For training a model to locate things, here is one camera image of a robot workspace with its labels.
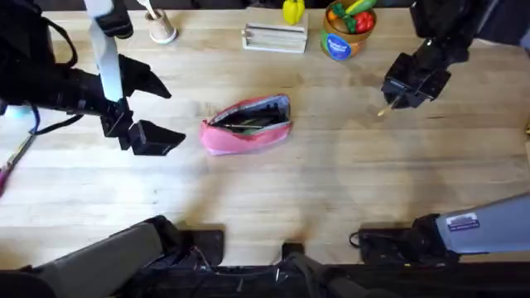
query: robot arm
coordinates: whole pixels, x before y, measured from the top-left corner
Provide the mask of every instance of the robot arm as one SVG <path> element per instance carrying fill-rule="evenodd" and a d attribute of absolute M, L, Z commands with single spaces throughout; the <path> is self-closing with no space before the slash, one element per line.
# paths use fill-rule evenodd
<path fill-rule="evenodd" d="M 430 214 L 411 228 L 361 228 L 367 264 L 454 264 L 465 254 L 530 251 L 530 194 L 473 209 Z"/>
<path fill-rule="evenodd" d="M 41 16 L 38 6 L 28 0 L 0 3 L 0 115 L 8 105 L 32 105 L 77 115 L 100 117 L 104 135 L 116 137 L 122 150 L 136 155 L 164 156 L 186 135 L 141 120 L 133 123 L 127 97 L 135 90 L 170 98 L 164 84 L 149 65 L 118 55 L 115 36 L 130 37 L 133 27 L 123 2 L 88 1 L 90 27 L 99 75 L 72 69 L 77 61 L 75 48 L 66 32 Z M 48 26 L 69 43 L 72 59 L 55 62 Z"/>
<path fill-rule="evenodd" d="M 414 54 L 401 53 L 385 75 L 382 91 L 387 103 L 392 108 L 417 108 L 426 99 L 435 100 L 451 77 L 447 68 L 470 58 L 468 48 L 474 38 L 494 39 L 499 34 L 491 27 L 512 25 L 509 34 L 514 37 L 502 42 L 518 45 L 527 31 L 524 22 L 530 23 L 527 6 L 517 0 L 414 2 L 410 8 L 414 27 L 425 40 Z M 502 17 L 507 12 L 520 22 Z"/>

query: toy vegetable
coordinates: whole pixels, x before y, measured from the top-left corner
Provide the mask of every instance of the toy vegetable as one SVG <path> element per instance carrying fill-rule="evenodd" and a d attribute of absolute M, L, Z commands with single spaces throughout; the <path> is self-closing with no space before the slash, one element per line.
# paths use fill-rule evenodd
<path fill-rule="evenodd" d="M 291 25 L 298 23 L 306 10 L 304 0 L 286 0 L 283 3 L 283 18 Z"/>
<path fill-rule="evenodd" d="M 376 2 L 377 0 L 358 0 L 357 2 L 346 8 L 346 13 L 350 16 L 353 16 L 359 12 L 367 11 L 372 8 Z"/>
<path fill-rule="evenodd" d="M 361 12 L 354 16 L 357 21 L 355 33 L 365 33 L 373 28 L 373 16 L 369 12 Z"/>

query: wooden tabletop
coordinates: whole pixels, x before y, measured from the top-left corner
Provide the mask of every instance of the wooden tabletop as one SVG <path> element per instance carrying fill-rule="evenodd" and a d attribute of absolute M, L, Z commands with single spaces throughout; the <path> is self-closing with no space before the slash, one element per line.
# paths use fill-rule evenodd
<path fill-rule="evenodd" d="M 0 199 L 0 267 L 49 261 L 157 214 L 224 227 L 227 265 L 273 262 L 288 238 L 305 240 L 319 261 L 357 262 L 348 235 L 361 223 L 408 222 L 530 189 L 530 60 L 522 49 L 476 41 L 471 61 L 450 67 L 437 101 L 377 118 L 388 68 L 421 44 L 408 10 L 378 9 L 366 50 L 345 62 L 320 50 L 324 12 L 308 13 L 310 40 L 298 55 L 243 50 L 245 11 L 168 12 L 181 31 L 168 46 L 150 40 L 143 12 L 131 12 L 135 33 L 119 51 L 148 63 L 173 94 L 134 94 L 135 119 L 187 139 L 166 157 L 134 156 L 91 117 L 39 137 Z M 86 14 L 46 16 L 69 32 L 78 67 L 97 71 Z M 53 39 L 67 60 L 68 46 Z M 286 141 L 259 153 L 208 155 L 201 120 L 276 93 L 292 100 Z M 32 119 L 0 119 L 4 161 Z"/>

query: cable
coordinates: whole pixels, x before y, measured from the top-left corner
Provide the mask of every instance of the cable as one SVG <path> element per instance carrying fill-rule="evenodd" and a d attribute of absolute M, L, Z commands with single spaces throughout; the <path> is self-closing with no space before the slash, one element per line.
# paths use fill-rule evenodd
<path fill-rule="evenodd" d="M 40 131 L 35 132 L 34 134 L 37 135 L 37 136 L 40 136 L 40 135 L 43 135 L 43 134 L 48 133 L 48 132 L 53 132 L 56 129 L 59 129 L 59 128 L 62 128 L 62 127 L 67 127 L 69 125 L 72 125 L 72 124 L 78 122 L 82 117 L 83 117 L 83 115 L 75 115 L 74 117 L 68 118 L 65 121 L 61 121 L 59 123 L 52 124 L 49 127 L 44 127 Z"/>
<path fill-rule="evenodd" d="M 193 298 L 195 297 L 195 294 L 197 294 L 197 292 L 199 291 L 199 289 L 202 287 L 202 285 L 206 282 L 206 280 L 208 280 L 211 276 L 205 276 L 203 277 L 199 282 L 197 282 L 197 285 L 195 285 L 193 287 L 193 290 L 191 290 L 190 292 L 190 295 L 188 296 L 188 298 Z"/>
<path fill-rule="evenodd" d="M 30 103 L 30 107 L 33 112 L 33 116 L 35 117 L 35 125 L 31 129 L 30 134 L 35 134 L 39 131 L 39 126 L 41 125 L 41 115 L 39 114 L 39 110 L 34 104 Z"/>
<path fill-rule="evenodd" d="M 275 271 L 277 271 L 281 266 L 285 265 L 287 262 L 291 261 L 290 258 L 286 258 L 284 260 L 281 260 L 280 262 L 276 263 L 276 265 L 272 265 L 271 267 L 265 269 L 265 270 L 262 270 L 260 272 L 249 272 L 249 273 L 225 273 L 225 272 L 220 272 L 220 271 L 217 271 L 216 269 L 214 269 L 211 265 L 210 265 L 210 262 L 208 262 L 208 260 L 206 259 L 204 253 L 202 253 L 202 251 L 197 247 L 197 246 L 194 246 L 192 249 L 191 249 L 192 252 L 197 252 L 199 253 L 199 256 L 197 257 L 200 257 L 202 259 L 202 262 L 206 265 L 207 269 L 209 272 L 212 272 L 214 273 L 215 275 L 217 276 L 236 276 L 236 277 L 251 277 L 251 276 L 261 276 L 263 274 L 268 274 L 268 273 L 274 273 Z"/>
<path fill-rule="evenodd" d="M 83 115 L 75 115 L 74 117 L 68 118 L 65 121 L 61 121 L 59 123 L 52 124 L 52 125 L 50 125 L 48 127 L 44 127 L 41 130 L 39 130 L 39 126 L 41 125 L 41 114 L 39 113 L 39 109 L 33 103 L 30 103 L 30 107 L 31 107 L 31 110 L 33 111 L 33 115 L 35 117 L 35 126 L 30 131 L 30 134 L 33 134 L 33 135 L 36 135 L 36 136 L 40 136 L 40 135 L 43 135 L 43 134 L 48 133 L 48 132 L 53 132 L 56 129 L 72 125 L 72 124 L 78 122 L 83 117 Z"/>

